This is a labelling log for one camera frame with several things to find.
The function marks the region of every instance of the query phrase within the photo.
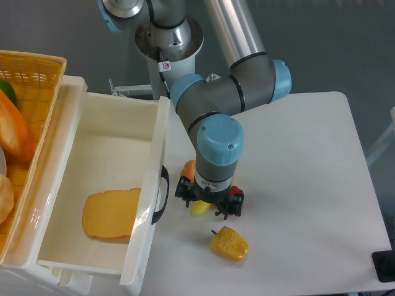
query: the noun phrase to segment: yellow bell pepper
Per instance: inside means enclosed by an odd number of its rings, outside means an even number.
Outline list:
[[[248,244],[236,231],[224,226],[211,240],[210,249],[227,260],[241,262],[248,253]]]

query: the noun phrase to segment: silver metal tube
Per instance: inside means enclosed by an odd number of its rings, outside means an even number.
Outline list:
[[[265,52],[246,0],[204,0],[227,63]]]

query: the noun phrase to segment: drawer handle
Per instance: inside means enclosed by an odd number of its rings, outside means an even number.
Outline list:
[[[159,211],[154,212],[154,214],[152,216],[152,223],[151,224],[155,224],[155,223],[158,222],[158,220],[161,218],[163,212],[165,211],[165,207],[166,207],[166,204],[167,204],[169,178],[168,178],[168,171],[166,170],[164,165],[162,165],[162,172],[160,173],[160,177],[164,178],[166,180],[166,182],[167,182],[166,198],[165,198],[165,202],[163,204],[163,207]]]

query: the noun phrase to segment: black cable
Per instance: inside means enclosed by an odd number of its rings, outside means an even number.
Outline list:
[[[392,289],[392,290],[389,290],[389,291],[387,291],[387,292],[385,292],[383,295],[381,295],[381,296],[388,296],[389,294],[391,294],[392,292],[394,292],[395,291],[395,289]]]

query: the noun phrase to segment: bread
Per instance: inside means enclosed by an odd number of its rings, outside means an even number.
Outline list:
[[[141,188],[111,190],[93,194],[85,202],[82,226],[98,239],[130,237]]]
[[[0,174],[0,224],[3,223],[14,207],[14,188],[9,178]]]

